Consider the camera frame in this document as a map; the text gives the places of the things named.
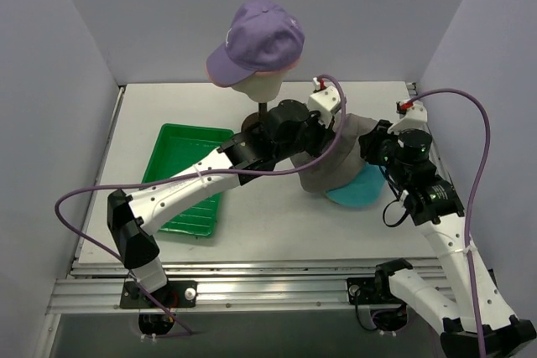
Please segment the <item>teal cap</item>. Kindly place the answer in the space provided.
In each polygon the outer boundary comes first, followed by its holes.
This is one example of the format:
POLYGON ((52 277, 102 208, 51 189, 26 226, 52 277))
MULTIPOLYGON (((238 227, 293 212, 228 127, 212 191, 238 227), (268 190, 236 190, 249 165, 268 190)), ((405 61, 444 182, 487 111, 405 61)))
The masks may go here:
POLYGON ((379 168, 366 164, 349 184, 327 191, 326 198, 344 207, 361 209, 377 201, 384 184, 379 168))

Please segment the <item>grey cap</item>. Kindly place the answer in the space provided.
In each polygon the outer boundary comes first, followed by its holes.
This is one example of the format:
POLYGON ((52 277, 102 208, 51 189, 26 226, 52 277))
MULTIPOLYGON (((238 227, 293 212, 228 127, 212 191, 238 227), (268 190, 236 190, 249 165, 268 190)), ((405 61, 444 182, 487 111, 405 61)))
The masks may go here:
POLYGON ((365 166, 358 139, 371 132, 377 123, 372 118, 347 114, 336 147, 318 164, 298 173, 302 189, 318 194, 349 184, 365 166))

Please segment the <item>pink baseball cap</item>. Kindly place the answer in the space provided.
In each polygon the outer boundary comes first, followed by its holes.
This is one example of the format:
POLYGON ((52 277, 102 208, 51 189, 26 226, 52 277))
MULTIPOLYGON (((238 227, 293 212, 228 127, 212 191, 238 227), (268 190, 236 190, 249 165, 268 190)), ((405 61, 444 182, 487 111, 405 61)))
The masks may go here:
POLYGON ((273 77, 276 75, 285 75, 289 71, 294 69, 297 66, 297 64, 299 64, 299 62, 300 62, 300 58, 295 60, 290 65, 285 66, 283 69, 271 70, 271 71, 245 70, 242 67, 233 65, 229 70, 226 70, 225 72, 216 72, 215 67, 211 68, 209 64, 206 63, 205 70, 206 70, 207 78, 212 84, 221 88, 228 88, 253 77, 266 78, 266 77, 273 77))

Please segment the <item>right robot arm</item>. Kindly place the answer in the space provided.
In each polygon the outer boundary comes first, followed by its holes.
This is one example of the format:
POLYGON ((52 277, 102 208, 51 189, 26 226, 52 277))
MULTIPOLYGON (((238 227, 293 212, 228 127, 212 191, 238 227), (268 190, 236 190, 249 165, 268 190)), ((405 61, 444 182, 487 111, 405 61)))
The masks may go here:
POLYGON ((379 166, 415 228, 429 242, 454 294, 448 299, 403 258, 377 265, 373 291, 412 308, 440 336, 448 357, 512 357, 536 338, 501 296, 473 244, 465 243, 465 214, 454 186, 429 159, 432 137, 418 128, 395 134, 379 121, 360 136, 362 158, 379 166))

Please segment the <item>purple baseball cap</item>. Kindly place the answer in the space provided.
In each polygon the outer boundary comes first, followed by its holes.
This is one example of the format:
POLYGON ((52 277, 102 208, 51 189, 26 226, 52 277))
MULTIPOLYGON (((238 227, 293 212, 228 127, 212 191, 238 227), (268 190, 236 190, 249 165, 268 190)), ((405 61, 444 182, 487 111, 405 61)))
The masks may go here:
POLYGON ((271 0, 250 0, 236 11, 225 39, 206 59, 211 82, 231 87, 256 74, 288 70, 300 59, 299 20, 271 0))

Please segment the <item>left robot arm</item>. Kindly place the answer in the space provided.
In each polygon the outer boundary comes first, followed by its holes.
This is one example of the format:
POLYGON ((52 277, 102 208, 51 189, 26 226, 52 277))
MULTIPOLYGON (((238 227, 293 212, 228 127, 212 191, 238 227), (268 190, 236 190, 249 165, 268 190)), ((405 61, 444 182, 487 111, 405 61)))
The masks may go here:
POLYGON ((168 279, 154 239, 164 224, 213 195, 245 185, 258 171, 273 171, 278 162, 298 153, 320 156, 335 136, 333 121, 340 108, 336 96, 307 103, 283 100, 169 183, 131 194, 113 191, 107 197, 107 226, 123 266, 141 284, 139 297, 150 307, 168 300, 168 279))

